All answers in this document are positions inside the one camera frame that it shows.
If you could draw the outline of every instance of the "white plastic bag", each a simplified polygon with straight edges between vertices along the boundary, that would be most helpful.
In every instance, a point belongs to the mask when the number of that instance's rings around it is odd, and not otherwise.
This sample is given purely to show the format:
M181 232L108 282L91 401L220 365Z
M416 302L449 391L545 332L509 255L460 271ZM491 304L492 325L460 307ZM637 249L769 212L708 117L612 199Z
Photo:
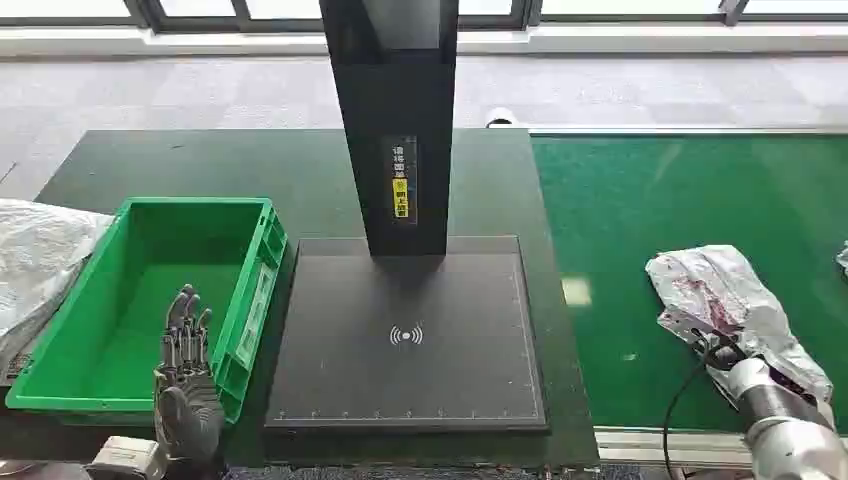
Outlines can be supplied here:
M848 242L845 242L845 250L836 256L836 263L842 265L845 269L845 275L848 275Z
M0 370L53 316L111 223L109 215L0 199Z
M657 319L665 329L690 344L697 340L692 328L737 333L745 353L762 355L807 392L830 401L833 384L792 335L780 302L735 247L708 245L660 253L645 270L665 304ZM726 389L725 372L707 370Z

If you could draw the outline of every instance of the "black cable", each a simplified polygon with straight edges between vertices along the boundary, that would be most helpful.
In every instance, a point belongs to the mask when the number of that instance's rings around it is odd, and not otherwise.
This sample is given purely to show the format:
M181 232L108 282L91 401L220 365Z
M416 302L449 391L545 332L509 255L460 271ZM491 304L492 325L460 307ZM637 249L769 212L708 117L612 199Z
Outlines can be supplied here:
M671 403L668 404L668 410L665 412L665 420L663 421L663 455L665 456L665 469L668 472L669 480L677 480L674 474L671 472L671 459L668 456L668 427L671 423L671 412L674 410L675 405L677 405L677 401L680 400L680 397L683 395L683 392L689 388L689 385L692 383L692 380L695 380L695 377L698 376L698 373L704 370L704 366L707 364L707 360L710 356L718 351L718 349L722 348L723 345L719 344L710 349L704 348L704 354L701 356L701 361L698 362L698 365L692 369L692 372L689 373L689 376L686 378L686 381L683 382L683 385L680 386L680 389L677 393L674 394L674 397L671 399Z

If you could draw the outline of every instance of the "nfc symbol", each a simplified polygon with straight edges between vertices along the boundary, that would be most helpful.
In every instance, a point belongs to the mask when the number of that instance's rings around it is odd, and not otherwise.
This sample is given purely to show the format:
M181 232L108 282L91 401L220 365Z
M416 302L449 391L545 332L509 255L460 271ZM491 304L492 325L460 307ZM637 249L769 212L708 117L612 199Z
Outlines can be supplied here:
M397 345L404 340L421 345L421 341L424 340L424 331L421 330L420 326L416 325L412 329L412 332L403 332L397 328L397 325L392 325L392 330L389 332L389 341L392 342L392 345Z

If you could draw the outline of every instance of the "label on crate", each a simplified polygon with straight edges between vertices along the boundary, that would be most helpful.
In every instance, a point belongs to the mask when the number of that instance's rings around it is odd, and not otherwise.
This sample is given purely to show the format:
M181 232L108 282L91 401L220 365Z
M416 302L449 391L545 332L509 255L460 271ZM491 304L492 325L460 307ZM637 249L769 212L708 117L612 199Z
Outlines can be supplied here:
M244 330L241 332L236 356L244 365L250 365L251 356L256 351L256 342L259 341L259 325L265 316L268 303L271 301L271 281L273 271L264 263L259 267L259 279L256 282L256 290L253 292L253 303L250 304L250 312Z
M383 138L389 210L392 221L401 225L418 223L418 140L414 135Z

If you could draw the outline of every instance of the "robotic arm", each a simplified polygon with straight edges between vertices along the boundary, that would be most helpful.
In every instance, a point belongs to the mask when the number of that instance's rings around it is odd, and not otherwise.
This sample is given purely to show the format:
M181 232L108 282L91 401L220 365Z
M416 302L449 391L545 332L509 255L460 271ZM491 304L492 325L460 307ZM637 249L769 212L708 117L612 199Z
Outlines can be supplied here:
M93 480L219 479L217 456L224 410L209 372L208 308L184 286L165 318L162 362L153 370L156 440L110 437L86 466Z
M719 339L719 346L701 347L700 353L709 367L728 372L727 389L716 385L745 418L745 443L755 478L848 479L848 450L827 403L817 401L763 359L745 355L733 338L717 331L697 335Z

